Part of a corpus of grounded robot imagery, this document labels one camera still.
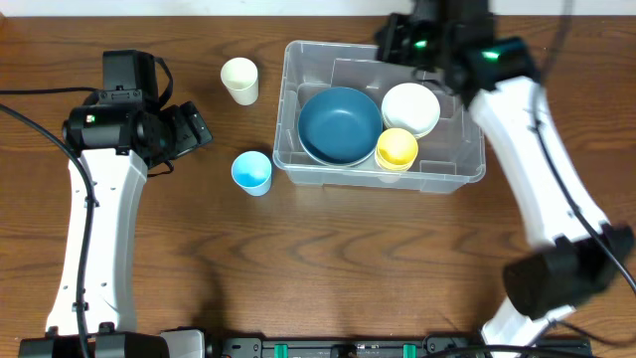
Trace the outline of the white small bowl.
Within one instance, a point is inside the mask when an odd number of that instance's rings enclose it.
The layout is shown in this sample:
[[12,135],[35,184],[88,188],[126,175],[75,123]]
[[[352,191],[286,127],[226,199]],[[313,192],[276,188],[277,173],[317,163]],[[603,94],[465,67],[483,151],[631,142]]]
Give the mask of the white small bowl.
[[436,95],[423,85],[404,83],[384,96],[381,113],[386,128],[401,128],[420,139],[436,126],[441,107]]

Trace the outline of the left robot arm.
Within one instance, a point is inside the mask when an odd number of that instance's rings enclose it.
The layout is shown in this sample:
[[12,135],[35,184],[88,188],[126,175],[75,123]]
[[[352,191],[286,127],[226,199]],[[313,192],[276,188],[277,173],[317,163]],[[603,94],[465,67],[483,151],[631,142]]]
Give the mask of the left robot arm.
[[42,338],[24,339],[22,357],[204,357],[197,328],[142,334],[132,290],[137,211],[150,169],[212,141],[195,105],[169,104],[160,91],[163,59],[135,51],[102,57],[103,87],[63,124],[71,215],[61,283]]

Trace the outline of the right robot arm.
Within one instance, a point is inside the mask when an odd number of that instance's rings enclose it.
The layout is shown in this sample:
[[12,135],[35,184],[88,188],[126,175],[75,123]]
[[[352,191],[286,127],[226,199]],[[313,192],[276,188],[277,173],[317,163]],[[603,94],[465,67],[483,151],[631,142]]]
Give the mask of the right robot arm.
[[417,1],[377,32],[377,59],[440,72],[490,141],[533,253],[503,271],[506,299],[480,332],[490,357],[548,357],[539,340],[617,276],[633,276],[628,226],[610,224],[578,177],[551,116],[545,82],[568,31],[563,13],[537,66],[526,43],[500,38],[485,1]]

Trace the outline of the large cream bowl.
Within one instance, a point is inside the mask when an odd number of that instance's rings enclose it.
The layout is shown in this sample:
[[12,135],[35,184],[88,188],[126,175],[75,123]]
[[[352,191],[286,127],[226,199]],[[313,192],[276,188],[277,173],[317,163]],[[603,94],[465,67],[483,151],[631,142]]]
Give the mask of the large cream bowl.
[[355,161],[351,161],[351,162],[343,162],[343,161],[335,160],[333,158],[331,158],[329,160],[322,159],[322,158],[320,158],[319,156],[313,154],[312,152],[310,152],[307,149],[305,149],[304,152],[309,156],[309,158],[311,158],[312,160],[314,160],[314,161],[316,161],[316,162],[318,162],[318,163],[320,163],[322,165],[336,166],[336,167],[354,167],[354,166],[360,165],[363,162],[365,162],[368,159],[370,159],[372,157],[372,155],[374,154],[374,151],[372,150],[366,156],[360,158],[359,160],[355,160]]

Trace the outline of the yellow cup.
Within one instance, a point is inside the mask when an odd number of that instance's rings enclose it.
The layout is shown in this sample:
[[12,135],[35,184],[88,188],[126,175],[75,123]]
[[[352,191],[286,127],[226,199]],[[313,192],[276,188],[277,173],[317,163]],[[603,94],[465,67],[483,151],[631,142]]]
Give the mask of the yellow cup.
[[379,137],[375,160],[385,170],[403,172],[413,164],[418,154],[417,139],[402,128],[389,128]]

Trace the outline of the cream paper cup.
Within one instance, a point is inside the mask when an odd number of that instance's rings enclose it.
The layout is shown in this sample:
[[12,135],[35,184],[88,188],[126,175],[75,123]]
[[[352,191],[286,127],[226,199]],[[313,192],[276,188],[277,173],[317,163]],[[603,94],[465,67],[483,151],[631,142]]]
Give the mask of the cream paper cup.
[[234,101],[252,105],[258,99],[258,69],[247,58],[228,60],[221,69],[221,80]]

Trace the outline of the light blue paper cup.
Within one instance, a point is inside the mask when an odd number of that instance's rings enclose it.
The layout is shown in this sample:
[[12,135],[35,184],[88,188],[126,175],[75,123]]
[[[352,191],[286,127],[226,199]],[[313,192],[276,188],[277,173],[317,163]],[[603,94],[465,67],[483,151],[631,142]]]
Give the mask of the light blue paper cup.
[[231,174],[234,182],[251,196],[263,196],[271,188],[272,164],[261,152],[247,151],[239,155],[233,162]]

